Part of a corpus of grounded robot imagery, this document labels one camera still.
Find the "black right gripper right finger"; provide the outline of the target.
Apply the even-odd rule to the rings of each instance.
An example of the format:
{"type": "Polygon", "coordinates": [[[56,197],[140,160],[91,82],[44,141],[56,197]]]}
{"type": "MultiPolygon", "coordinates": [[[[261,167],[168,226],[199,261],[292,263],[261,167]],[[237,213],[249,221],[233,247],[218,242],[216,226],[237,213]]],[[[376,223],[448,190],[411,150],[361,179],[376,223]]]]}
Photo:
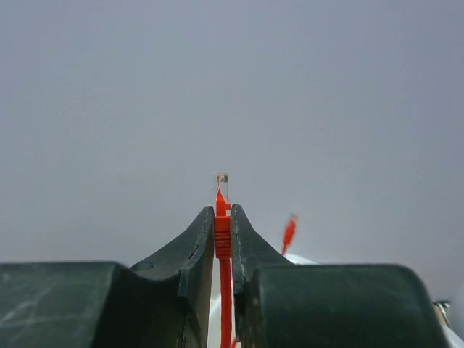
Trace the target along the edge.
{"type": "Polygon", "coordinates": [[[231,210],[236,338],[243,347],[448,347],[418,275],[398,264],[298,265],[231,210]]]}

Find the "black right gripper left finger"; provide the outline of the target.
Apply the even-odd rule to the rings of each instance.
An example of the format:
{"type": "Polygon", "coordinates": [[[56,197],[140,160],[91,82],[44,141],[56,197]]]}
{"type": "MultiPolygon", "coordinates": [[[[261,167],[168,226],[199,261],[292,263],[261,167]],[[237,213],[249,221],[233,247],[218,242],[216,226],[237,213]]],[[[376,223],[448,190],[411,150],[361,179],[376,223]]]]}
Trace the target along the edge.
{"type": "Polygon", "coordinates": [[[205,347],[213,210],[154,254],[1,265],[3,347],[205,347]]]}

